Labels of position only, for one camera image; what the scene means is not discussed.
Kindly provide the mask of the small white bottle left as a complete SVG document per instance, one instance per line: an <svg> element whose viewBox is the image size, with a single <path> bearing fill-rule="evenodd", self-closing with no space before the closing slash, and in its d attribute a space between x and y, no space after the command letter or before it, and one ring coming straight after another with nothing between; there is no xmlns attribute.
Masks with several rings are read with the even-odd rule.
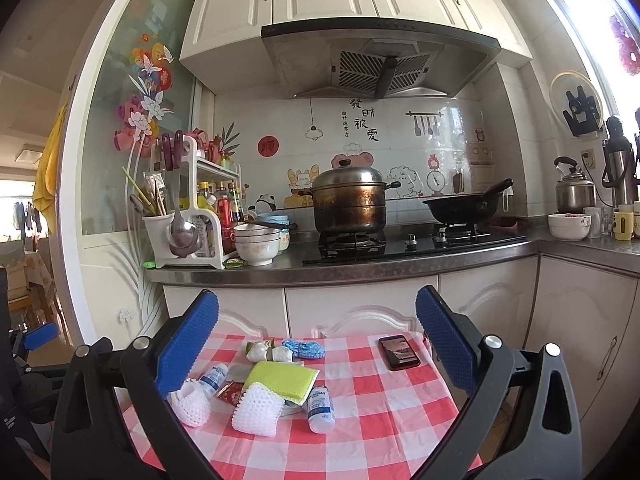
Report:
<svg viewBox="0 0 640 480"><path fill-rule="evenodd" d="M211 399L220 390L227 380L229 367L227 364L219 363L210 368L200 378L198 385L202 388L207 399Z"/></svg>

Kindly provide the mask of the yellow cloth hanging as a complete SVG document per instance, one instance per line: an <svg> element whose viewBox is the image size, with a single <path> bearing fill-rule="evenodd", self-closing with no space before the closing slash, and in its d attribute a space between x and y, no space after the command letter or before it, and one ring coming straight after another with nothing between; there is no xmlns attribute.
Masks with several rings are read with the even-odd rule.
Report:
<svg viewBox="0 0 640 480"><path fill-rule="evenodd" d="M56 114L36 171L32 204L46 219L50 232L55 230L55 191L58 182L58 155L62 140L67 103Z"/></svg>

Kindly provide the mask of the yellow mug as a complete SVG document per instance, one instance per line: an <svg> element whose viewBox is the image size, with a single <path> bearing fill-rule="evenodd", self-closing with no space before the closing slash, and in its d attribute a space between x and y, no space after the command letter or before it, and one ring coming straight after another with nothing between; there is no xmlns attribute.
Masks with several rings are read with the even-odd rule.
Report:
<svg viewBox="0 0 640 480"><path fill-rule="evenodd" d="M613 214L613 235L616 240L629 242L634 237L634 212L616 210Z"/></svg>

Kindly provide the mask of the small white bottle right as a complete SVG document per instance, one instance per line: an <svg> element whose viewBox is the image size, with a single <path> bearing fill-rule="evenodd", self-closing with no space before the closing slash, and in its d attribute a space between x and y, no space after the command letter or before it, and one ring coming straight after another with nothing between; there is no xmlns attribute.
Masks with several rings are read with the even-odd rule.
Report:
<svg viewBox="0 0 640 480"><path fill-rule="evenodd" d="M314 434L328 434L336 418L330 390L327 386L314 387L306 402L309 429Z"/></svg>

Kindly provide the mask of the white foam net left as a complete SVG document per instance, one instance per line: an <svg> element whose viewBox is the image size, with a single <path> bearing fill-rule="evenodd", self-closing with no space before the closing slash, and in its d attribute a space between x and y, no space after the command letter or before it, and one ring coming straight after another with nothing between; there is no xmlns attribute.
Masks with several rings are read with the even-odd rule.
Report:
<svg viewBox="0 0 640 480"><path fill-rule="evenodd" d="M168 394L167 402L184 426L198 428L209 420L210 403L197 380L187 379L179 390Z"/></svg>

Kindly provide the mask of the white bowl on counter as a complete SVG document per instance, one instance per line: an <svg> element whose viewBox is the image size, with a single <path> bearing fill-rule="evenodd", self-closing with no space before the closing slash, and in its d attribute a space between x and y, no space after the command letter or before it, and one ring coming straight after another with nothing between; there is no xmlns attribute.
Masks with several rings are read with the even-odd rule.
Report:
<svg viewBox="0 0 640 480"><path fill-rule="evenodd" d="M547 217L550 234L557 240L579 242L586 238L591 228L588 214L549 214Z"/></svg>

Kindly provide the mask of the red checkered tablecloth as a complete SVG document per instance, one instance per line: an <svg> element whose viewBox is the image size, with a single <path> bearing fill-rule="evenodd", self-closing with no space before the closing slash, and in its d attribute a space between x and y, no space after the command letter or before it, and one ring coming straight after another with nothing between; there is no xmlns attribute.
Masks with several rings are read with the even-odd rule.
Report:
<svg viewBox="0 0 640 480"><path fill-rule="evenodd" d="M215 396L189 437L225 479L408 479L426 461L458 409L426 338L407 334L420 363L390 370L376 335L322 340L310 406L283 415L271 437L236 431L234 406Z"/></svg>

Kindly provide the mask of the green yellow sponge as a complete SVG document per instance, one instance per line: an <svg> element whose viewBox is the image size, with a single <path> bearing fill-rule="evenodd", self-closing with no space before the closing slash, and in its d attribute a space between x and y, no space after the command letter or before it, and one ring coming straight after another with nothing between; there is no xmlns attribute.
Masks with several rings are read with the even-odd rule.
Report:
<svg viewBox="0 0 640 480"><path fill-rule="evenodd" d="M242 391L253 384L261 384L285 401L302 405L314 388L318 375L318 370L295 363L259 362L248 374Z"/></svg>

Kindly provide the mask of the red snack packet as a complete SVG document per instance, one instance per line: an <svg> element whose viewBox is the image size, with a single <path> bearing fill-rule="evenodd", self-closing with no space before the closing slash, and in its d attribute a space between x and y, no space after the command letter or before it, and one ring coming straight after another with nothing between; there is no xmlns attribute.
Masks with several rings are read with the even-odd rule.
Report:
<svg viewBox="0 0 640 480"><path fill-rule="evenodd" d="M242 382L227 382L222 386L216 398L233 406L237 406L242 399L244 384Z"/></svg>

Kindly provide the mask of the white foam net right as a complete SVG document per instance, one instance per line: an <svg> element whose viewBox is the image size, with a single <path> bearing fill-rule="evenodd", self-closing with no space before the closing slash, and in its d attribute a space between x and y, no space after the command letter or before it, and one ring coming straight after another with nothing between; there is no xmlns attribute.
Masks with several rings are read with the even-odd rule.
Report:
<svg viewBox="0 0 640 480"><path fill-rule="evenodd" d="M284 404L282 396L260 382L253 382L235 408L231 426L242 434L272 438L277 433Z"/></svg>

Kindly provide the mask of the blue patterned plastic bag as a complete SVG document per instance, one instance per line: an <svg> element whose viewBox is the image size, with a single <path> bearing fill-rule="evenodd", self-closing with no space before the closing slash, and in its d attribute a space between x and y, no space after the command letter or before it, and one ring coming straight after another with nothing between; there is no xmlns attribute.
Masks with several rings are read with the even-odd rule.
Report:
<svg viewBox="0 0 640 480"><path fill-rule="evenodd" d="M291 351L293 359L320 360L326 355L324 348L317 341L285 339L281 346Z"/></svg>

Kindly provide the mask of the black gas stove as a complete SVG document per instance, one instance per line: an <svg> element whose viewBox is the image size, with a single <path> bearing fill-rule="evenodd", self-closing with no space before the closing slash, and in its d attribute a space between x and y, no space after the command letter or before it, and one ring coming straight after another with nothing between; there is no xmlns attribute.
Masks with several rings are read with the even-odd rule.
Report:
<svg viewBox="0 0 640 480"><path fill-rule="evenodd" d="M306 253L304 266L357 263L369 260L405 259L457 254L526 241L525 234L476 224L426 224L375 233L322 235L316 248Z"/></svg>

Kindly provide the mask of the dark red smartphone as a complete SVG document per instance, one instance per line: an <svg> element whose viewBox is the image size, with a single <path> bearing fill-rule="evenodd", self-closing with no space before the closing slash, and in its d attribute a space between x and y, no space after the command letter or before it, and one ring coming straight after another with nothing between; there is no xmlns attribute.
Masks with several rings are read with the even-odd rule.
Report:
<svg viewBox="0 0 640 480"><path fill-rule="evenodd" d="M421 364L420 358L404 335L382 337L378 340L378 346L387 367L393 372L408 370Z"/></svg>

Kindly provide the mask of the small white bottle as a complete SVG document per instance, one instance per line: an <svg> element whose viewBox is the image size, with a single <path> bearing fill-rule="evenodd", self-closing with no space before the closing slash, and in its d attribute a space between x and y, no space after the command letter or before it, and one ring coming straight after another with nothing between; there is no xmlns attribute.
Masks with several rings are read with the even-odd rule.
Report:
<svg viewBox="0 0 640 480"><path fill-rule="evenodd" d="M327 386L314 387L306 402L309 429L314 434L328 434L336 418L330 390Z"/></svg>
<svg viewBox="0 0 640 480"><path fill-rule="evenodd" d="M210 368L200 378L198 385L202 388L207 399L211 399L220 390L227 380L229 367L227 364L219 363Z"/></svg>

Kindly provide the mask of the white foam net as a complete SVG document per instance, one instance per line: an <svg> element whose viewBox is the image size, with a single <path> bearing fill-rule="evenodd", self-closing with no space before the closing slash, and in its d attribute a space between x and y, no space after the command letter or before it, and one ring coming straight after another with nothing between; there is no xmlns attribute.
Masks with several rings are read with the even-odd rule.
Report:
<svg viewBox="0 0 640 480"><path fill-rule="evenodd" d="M260 382L253 382L235 408L231 426L242 434L272 438L277 433L284 404L282 396Z"/></svg>
<svg viewBox="0 0 640 480"><path fill-rule="evenodd" d="M209 420L210 403L197 380L187 379L179 390L168 394L167 402L184 426L198 428Z"/></svg>

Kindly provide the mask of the steel thermos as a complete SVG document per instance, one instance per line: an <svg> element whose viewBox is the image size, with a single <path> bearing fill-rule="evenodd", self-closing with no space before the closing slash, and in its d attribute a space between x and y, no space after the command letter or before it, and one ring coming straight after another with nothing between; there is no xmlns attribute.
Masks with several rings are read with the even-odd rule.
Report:
<svg viewBox="0 0 640 480"><path fill-rule="evenodd" d="M605 121L605 127L608 137L602 143L605 162L602 185L612 192L614 207L632 205L639 199L634 148L616 116L610 116Z"/></svg>

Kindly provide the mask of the red sauce bottle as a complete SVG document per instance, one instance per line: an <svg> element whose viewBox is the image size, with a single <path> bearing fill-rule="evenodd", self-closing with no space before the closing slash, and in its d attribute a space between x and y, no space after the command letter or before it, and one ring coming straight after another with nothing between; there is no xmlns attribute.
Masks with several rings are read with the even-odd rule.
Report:
<svg viewBox="0 0 640 480"><path fill-rule="evenodd" d="M221 228L222 249L225 254L234 251L234 235L231 205L228 195L221 195L216 200L217 216Z"/></svg>

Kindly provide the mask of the black wok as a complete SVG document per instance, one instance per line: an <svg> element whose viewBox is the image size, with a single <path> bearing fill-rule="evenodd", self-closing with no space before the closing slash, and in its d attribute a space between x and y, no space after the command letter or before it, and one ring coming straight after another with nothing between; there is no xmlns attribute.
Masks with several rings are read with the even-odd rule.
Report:
<svg viewBox="0 0 640 480"><path fill-rule="evenodd" d="M491 185L484 192L431 197L423 203L441 224L479 224L496 213L500 196L512 185L513 180L507 178Z"/></svg>

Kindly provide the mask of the steel kettle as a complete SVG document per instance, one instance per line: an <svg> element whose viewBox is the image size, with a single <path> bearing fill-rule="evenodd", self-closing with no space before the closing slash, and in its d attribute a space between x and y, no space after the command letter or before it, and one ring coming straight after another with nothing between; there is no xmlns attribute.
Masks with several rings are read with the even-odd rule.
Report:
<svg viewBox="0 0 640 480"><path fill-rule="evenodd" d="M559 156L553 163L561 174L555 185L556 208L560 214L582 214L585 208L597 205L596 185L575 159Z"/></svg>

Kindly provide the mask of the large steel steamer pot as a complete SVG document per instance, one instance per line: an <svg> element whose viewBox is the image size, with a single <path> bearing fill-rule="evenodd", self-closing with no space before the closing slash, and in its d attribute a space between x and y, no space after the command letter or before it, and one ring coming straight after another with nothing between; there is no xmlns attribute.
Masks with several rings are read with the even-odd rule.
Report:
<svg viewBox="0 0 640 480"><path fill-rule="evenodd" d="M386 191L400 187L399 181L385 182L372 167L352 166L343 159L297 195L311 197L320 234L375 233L386 226Z"/></svg>

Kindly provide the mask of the range hood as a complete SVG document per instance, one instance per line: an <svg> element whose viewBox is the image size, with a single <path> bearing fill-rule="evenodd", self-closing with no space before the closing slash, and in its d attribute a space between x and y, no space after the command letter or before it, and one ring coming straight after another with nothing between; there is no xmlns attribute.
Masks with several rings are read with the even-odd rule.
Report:
<svg viewBox="0 0 640 480"><path fill-rule="evenodd" d="M265 26L289 98L452 98L502 51L496 38L401 18L313 18Z"/></svg>

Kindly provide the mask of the stacked white bowls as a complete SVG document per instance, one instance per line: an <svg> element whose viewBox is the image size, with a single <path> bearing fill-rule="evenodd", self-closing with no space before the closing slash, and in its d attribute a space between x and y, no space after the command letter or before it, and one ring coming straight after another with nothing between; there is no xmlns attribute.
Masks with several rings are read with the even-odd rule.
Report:
<svg viewBox="0 0 640 480"><path fill-rule="evenodd" d="M268 266L280 250L280 230L242 223L233 228L234 244L240 258L249 266Z"/></svg>

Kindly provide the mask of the steel ladle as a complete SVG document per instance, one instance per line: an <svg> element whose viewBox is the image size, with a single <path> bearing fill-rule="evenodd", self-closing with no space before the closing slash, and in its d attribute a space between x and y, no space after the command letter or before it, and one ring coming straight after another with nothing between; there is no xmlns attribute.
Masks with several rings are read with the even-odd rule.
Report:
<svg viewBox="0 0 640 480"><path fill-rule="evenodd" d="M193 254L201 247L198 239L198 230L189 221L183 218L179 205L180 171L172 170L169 173L169 183L172 203L174 204L174 220L169 225L169 249L178 257Z"/></svg>

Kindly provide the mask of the white dish rack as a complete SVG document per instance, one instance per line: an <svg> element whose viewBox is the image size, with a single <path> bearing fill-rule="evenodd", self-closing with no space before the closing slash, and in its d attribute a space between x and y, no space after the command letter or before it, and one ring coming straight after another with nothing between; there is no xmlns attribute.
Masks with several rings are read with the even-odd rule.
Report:
<svg viewBox="0 0 640 480"><path fill-rule="evenodd" d="M175 256L169 249L169 225L174 220L174 210L170 214L144 219L154 252L157 269L163 266L210 266L222 270L224 263L238 253L234 250L225 254L222 249L221 228L218 216L213 209L198 204L198 177L209 183L233 181L241 184L241 175L231 169L218 166L206 158L198 156L196 141L190 136L182 138L180 166L179 200L185 197L188 208L181 209L183 218L191 222L198 230L201 247L193 254L183 258Z"/></svg>

